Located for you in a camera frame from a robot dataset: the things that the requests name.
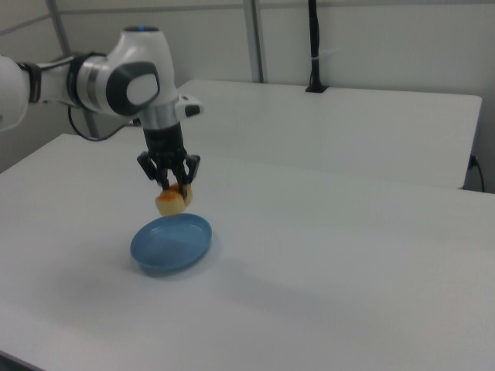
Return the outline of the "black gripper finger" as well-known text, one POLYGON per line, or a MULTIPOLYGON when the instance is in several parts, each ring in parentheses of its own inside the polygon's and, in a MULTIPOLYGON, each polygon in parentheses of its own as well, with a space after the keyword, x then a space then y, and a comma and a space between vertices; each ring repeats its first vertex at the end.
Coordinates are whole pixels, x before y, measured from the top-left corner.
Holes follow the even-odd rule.
POLYGON ((183 161, 177 166, 176 180, 179 192, 187 201, 192 197, 192 183, 196 178, 200 166, 201 157, 199 155, 186 154, 183 161))
POLYGON ((142 152, 137 157, 137 161, 147 177, 152 181, 156 181, 162 187, 162 190, 167 190, 170 187, 168 169, 156 165, 148 152, 142 152))

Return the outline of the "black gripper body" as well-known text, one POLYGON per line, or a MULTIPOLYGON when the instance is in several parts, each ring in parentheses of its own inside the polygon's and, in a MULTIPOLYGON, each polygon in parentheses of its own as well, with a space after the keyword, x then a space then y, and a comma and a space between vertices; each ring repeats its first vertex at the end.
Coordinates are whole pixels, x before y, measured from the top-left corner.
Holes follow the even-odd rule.
POLYGON ((186 149, 181 124, 159 130, 144 130, 145 142, 151 160, 160 169, 183 169, 186 149))

